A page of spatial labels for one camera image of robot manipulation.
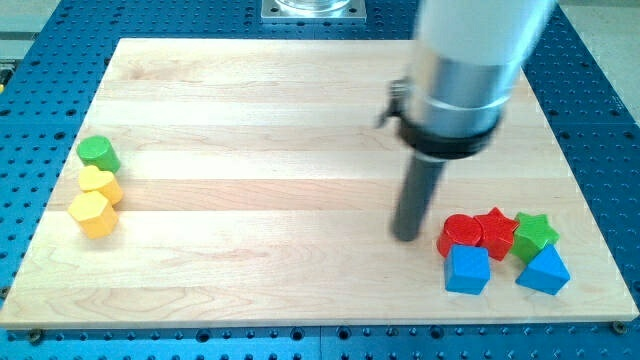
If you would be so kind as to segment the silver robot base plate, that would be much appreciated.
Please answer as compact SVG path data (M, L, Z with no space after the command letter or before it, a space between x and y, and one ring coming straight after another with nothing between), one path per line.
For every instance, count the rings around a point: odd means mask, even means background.
M263 22L361 21L367 19L365 0L262 0Z

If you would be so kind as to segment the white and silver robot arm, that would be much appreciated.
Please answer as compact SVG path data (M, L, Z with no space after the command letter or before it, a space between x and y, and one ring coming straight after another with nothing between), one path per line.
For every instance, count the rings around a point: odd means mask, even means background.
M520 68L555 7L552 0L424 0L403 78L381 118L427 162L481 151L499 126Z

